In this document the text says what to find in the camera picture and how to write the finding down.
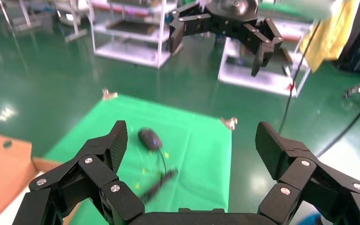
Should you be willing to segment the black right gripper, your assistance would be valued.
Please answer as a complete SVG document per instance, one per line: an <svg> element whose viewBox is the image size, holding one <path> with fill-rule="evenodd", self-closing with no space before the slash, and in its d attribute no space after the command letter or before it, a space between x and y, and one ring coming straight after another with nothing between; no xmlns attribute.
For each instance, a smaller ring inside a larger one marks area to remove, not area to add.
<svg viewBox="0 0 360 225"><path fill-rule="evenodd" d="M168 50L175 53L184 36L211 32L242 41L254 56L251 75L255 77L266 67L283 42L271 18L257 23L257 0L212 0L206 12L198 2L189 3L170 12Z"/></svg>

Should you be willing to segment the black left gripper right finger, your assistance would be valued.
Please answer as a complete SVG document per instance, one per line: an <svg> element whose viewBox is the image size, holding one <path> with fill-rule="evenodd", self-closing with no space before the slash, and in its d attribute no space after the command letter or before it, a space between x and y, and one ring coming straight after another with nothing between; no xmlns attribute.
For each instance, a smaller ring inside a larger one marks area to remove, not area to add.
<svg viewBox="0 0 360 225"><path fill-rule="evenodd" d="M287 225L302 202L313 205L335 225L360 225L360 181L321 162L302 142L281 137L260 122L255 147L277 183L258 213Z"/></svg>

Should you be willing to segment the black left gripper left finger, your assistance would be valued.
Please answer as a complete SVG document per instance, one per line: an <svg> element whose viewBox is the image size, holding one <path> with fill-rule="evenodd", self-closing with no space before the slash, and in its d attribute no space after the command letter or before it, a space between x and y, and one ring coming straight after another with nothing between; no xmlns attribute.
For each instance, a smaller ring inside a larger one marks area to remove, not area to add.
<svg viewBox="0 0 360 225"><path fill-rule="evenodd" d="M108 224L130 224L145 206L117 175L127 142L126 123L119 120L107 135L87 140L71 160L36 177L14 224L61 225L86 199Z"/></svg>

